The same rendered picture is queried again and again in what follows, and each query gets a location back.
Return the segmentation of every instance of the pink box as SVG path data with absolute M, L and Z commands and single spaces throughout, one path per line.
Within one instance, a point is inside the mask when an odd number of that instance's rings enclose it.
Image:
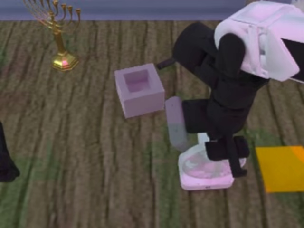
M 165 90 L 153 63 L 116 70 L 114 74 L 126 118 L 164 109 Z

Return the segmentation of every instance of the wooden floor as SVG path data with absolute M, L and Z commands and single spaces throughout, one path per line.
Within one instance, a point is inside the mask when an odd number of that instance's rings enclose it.
M 22 172 L 0 185 L 0 228 L 304 227 L 304 194 L 265 194 L 254 152 L 232 188 L 186 192 L 165 113 L 124 119 L 114 71 L 165 59 L 190 23 L 83 22 L 65 37 L 81 61 L 59 73 L 49 30 L 0 22 L 0 120 Z M 207 96 L 178 65 L 160 77 L 166 98 Z M 304 85 L 271 82 L 244 133 L 252 147 L 303 145 L 303 116 Z

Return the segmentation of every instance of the gold candelabra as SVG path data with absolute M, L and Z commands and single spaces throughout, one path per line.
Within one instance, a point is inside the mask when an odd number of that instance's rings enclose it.
M 73 21 L 73 6 L 67 6 L 62 3 L 60 6 L 63 11 L 61 19 L 56 19 L 58 16 L 58 0 L 23 0 L 25 6 L 28 8 L 30 13 L 40 23 L 47 26 L 52 30 L 54 39 L 57 45 L 57 55 L 53 58 L 53 68 L 59 71 L 72 70 L 78 63 L 78 59 L 69 53 L 62 40 L 62 33 L 72 34 L 76 31 L 80 23 L 80 8 L 77 8 L 77 21 Z M 65 21 L 67 11 L 70 15 L 70 20 Z

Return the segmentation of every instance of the orange square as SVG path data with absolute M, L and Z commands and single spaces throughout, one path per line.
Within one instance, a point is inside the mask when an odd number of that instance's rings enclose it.
M 302 146 L 257 147 L 266 192 L 304 191 Z

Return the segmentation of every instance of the candelabra base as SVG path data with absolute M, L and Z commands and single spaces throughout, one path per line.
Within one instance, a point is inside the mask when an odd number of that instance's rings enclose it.
M 79 61 L 75 56 L 66 51 L 64 54 L 58 53 L 53 58 L 53 68 L 64 72 L 72 70 L 78 64 L 78 62 Z

